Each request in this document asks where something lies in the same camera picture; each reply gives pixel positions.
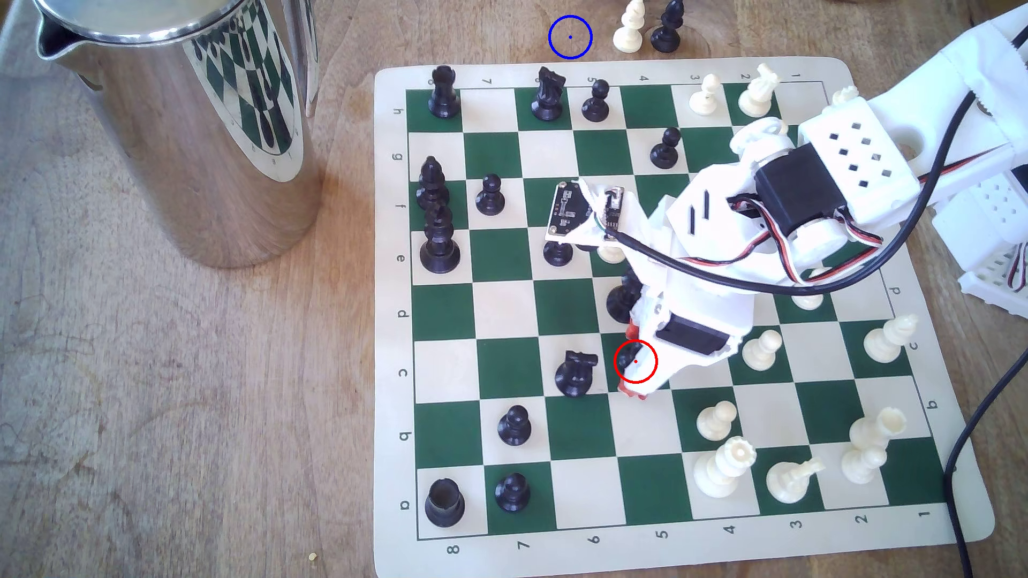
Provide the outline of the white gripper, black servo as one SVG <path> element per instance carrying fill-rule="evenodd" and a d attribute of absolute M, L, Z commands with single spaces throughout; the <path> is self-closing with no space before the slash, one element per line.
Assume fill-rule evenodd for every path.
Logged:
<path fill-rule="evenodd" d="M 646 344 L 618 366 L 618 390 L 646 399 L 672 375 L 665 366 L 709 366 L 735 354 L 752 330 L 755 290 L 702 280 L 649 256 L 737 283 L 773 282 L 773 231 L 760 210 L 736 198 L 752 192 L 752 173 L 714 164 L 680 196 L 665 196 L 649 218 L 633 221 L 633 270 L 641 282 L 625 338 Z"/>

